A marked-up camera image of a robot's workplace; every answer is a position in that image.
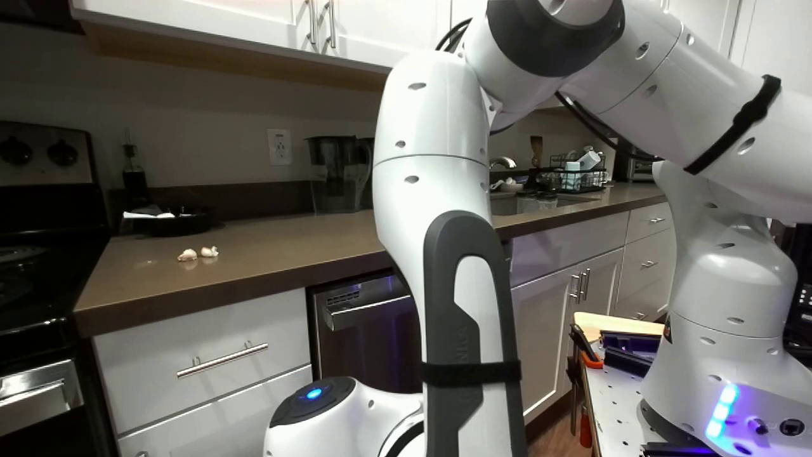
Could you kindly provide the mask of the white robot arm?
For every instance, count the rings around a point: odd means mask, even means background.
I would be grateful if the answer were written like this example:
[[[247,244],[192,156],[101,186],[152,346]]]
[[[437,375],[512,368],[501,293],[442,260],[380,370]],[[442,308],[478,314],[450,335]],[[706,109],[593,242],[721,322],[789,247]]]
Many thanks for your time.
[[[798,270],[775,224],[812,220],[812,98],[708,49],[652,0],[491,0],[451,51],[399,62],[373,147],[376,232],[422,324],[422,387],[295,390],[267,457],[526,457],[512,289],[491,134],[564,102],[654,161],[676,217],[667,324],[645,403],[723,457],[812,457],[812,370],[784,349]]]

